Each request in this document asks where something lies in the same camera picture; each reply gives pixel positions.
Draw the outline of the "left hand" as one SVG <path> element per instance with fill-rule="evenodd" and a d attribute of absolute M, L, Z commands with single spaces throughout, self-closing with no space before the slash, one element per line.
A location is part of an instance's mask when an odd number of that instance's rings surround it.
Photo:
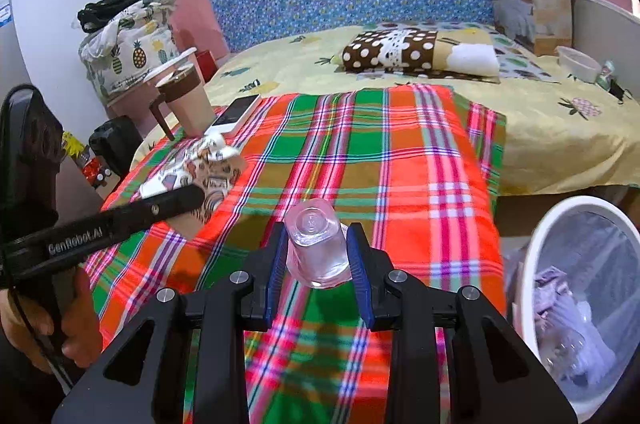
<path fill-rule="evenodd" d="M 79 368 L 91 366 L 102 352 L 102 335 L 98 315 L 94 312 L 90 280 L 82 267 L 76 268 L 74 276 L 75 297 L 62 317 L 61 328 L 66 335 L 62 345 L 63 355 L 76 363 Z M 31 300 L 19 297 L 24 313 L 34 330 L 41 336 L 49 336 L 54 331 L 50 315 Z M 30 335 L 17 305 L 11 300 L 8 290 L 1 291 L 1 326 L 9 343 L 22 352 L 32 364 L 44 373 L 51 368 L 46 358 Z"/>

